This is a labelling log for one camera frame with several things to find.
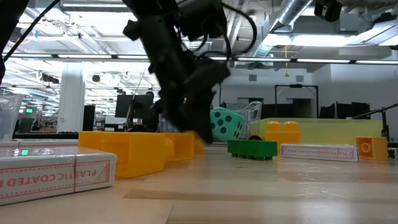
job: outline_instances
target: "white box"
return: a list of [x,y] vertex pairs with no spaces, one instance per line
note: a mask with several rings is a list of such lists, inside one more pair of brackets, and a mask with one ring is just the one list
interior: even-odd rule
[[0,141],[0,150],[1,149],[16,149],[19,147],[19,141]]
[[0,205],[114,184],[116,156],[83,147],[0,149]]
[[298,159],[358,162],[356,146],[331,146],[310,144],[281,144],[280,156]]
[[73,147],[78,145],[77,139],[21,139],[20,148],[40,147]]

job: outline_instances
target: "teal dice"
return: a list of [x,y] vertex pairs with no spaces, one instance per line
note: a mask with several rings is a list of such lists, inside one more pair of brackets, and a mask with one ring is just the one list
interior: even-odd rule
[[239,139],[246,128],[240,114],[225,108],[211,110],[210,121],[214,138],[222,141]]

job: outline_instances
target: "white column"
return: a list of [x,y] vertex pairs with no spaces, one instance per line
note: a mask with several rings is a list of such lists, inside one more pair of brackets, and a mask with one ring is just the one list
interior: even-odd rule
[[85,78],[82,63],[63,63],[57,132],[83,129]]

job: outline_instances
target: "computer monitor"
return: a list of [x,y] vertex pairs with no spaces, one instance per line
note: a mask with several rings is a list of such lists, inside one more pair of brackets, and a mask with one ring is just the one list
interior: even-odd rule
[[[133,95],[118,95],[118,99],[116,101],[115,117],[125,118],[127,116],[132,98]],[[149,108],[153,103],[154,96],[152,95],[136,95],[133,104],[133,118],[148,118]]]

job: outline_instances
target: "green toy brick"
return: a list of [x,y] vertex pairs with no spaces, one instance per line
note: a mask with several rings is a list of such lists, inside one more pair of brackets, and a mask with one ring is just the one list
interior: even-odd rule
[[247,157],[255,160],[270,160],[277,156],[277,142],[255,140],[229,140],[228,152],[232,156]]

